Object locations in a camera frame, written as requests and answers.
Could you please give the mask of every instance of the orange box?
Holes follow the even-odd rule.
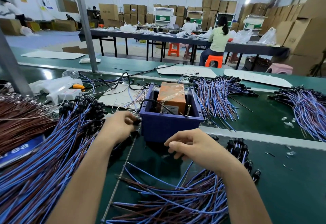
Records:
[[[162,82],[161,89],[158,93],[157,101],[171,110],[174,114],[185,114],[185,89],[181,83],[165,83]],[[161,111],[161,105],[157,105],[157,112]]]

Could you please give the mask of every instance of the blue plastic bin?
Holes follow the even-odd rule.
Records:
[[[146,99],[154,99],[154,83],[149,87]],[[195,92],[191,87],[186,97],[186,107],[190,104],[189,117],[183,115],[153,113],[151,109],[153,102],[144,101],[141,107],[141,135],[145,141],[164,143],[169,137],[178,131],[191,130],[198,128],[199,123],[204,121],[202,111],[195,97]]]

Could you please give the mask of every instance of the screw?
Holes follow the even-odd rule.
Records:
[[[162,101],[160,114],[162,114],[164,103],[165,101]]]
[[[187,117],[189,116],[191,105],[188,105]]]

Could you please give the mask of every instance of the hand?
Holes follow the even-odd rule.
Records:
[[[243,167],[230,152],[200,129],[178,131],[164,145],[169,146],[169,153],[176,152],[175,159],[190,158],[221,177],[234,167]]]
[[[137,118],[129,111],[116,112],[113,116],[106,119],[96,139],[110,141],[113,146],[121,143],[134,130],[133,123],[136,120]]]

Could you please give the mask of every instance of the floor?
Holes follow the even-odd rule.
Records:
[[[80,48],[86,48],[86,42],[80,42],[78,34],[79,32],[63,32],[63,31],[40,31],[37,33],[40,36],[6,36],[6,39],[10,46],[32,48],[32,49],[45,49],[49,51],[62,51],[63,47],[79,46]],[[125,39],[117,38],[117,52],[118,57],[146,60],[146,43],[136,42],[135,39],[128,39],[128,54],[125,51]],[[103,50],[105,56],[114,57],[114,46],[112,41],[102,41]],[[93,40],[94,50],[96,55],[101,55],[101,48],[99,39]],[[185,47],[180,48],[180,56],[168,56],[168,48],[165,50],[165,58],[163,62],[178,63],[183,62],[184,64],[190,64],[190,60],[183,60],[182,57],[185,53]],[[201,50],[197,50],[196,59],[194,64],[199,64]],[[161,49],[154,46],[153,57],[149,57],[150,61],[160,61]],[[246,56],[249,54],[243,54],[242,60],[239,65],[241,70],[245,63]],[[234,69],[236,64],[222,65],[225,69]]]

